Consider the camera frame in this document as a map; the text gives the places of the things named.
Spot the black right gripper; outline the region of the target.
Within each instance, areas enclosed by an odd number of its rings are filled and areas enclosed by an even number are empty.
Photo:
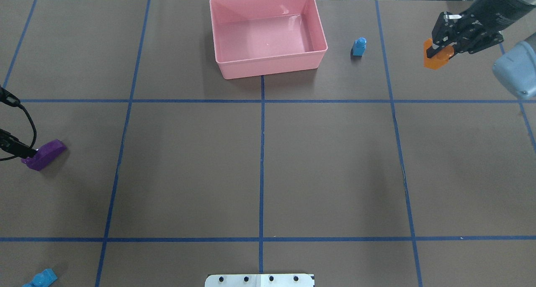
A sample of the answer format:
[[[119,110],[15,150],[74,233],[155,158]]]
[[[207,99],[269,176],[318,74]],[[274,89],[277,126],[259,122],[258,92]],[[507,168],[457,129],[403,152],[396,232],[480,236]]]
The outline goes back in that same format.
[[[444,11],[438,15],[431,32],[433,44],[426,57],[447,62],[455,54],[474,54],[504,41],[504,4],[478,3],[461,14]]]

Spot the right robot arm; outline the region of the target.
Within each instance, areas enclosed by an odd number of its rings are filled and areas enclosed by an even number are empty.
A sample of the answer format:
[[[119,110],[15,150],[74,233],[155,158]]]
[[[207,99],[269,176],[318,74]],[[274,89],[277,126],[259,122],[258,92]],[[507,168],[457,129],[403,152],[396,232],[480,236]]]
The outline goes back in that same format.
[[[505,32],[535,15],[535,0],[466,0],[464,11],[441,12],[423,45],[423,64],[439,69],[454,56],[475,54],[505,42]],[[519,100],[535,98],[535,33],[511,44],[492,65],[496,79]]]

